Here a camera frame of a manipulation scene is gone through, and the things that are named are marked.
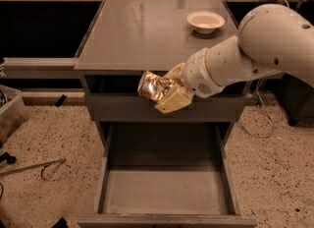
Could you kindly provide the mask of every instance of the cabinet top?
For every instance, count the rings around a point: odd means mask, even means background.
[[[218,13],[226,23],[199,34],[186,19],[195,11]],[[221,0],[106,0],[76,69],[168,71],[236,32]]]

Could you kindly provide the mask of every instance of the crumpled foil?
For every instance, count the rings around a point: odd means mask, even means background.
[[[151,72],[144,72],[138,84],[139,96],[155,102],[164,97],[172,86],[177,83],[173,80],[157,76]]]

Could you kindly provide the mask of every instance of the storage bin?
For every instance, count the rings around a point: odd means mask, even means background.
[[[19,90],[0,85],[1,91],[7,95],[8,102],[0,108],[0,143],[28,119],[28,112]]]

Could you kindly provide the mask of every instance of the open drawer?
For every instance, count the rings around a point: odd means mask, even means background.
[[[244,108],[244,84],[237,84],[209,98],[194,97],[186,108],[163,114],[154,107],[155,102],[138,96],[140,78],[141,72],[138,71],[89,71],[81,74],[91,119],[95,122],[235,122]]]
[[[216,124],[101,124],[99,215],[80,227],[256,226],[239,215]]]

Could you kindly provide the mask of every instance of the small bowl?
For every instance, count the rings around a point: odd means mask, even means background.
[[[203,11],[189,14],[187,21],[197,32],[202,34],[212,33],[225,24],[224,18],[217,13]]]

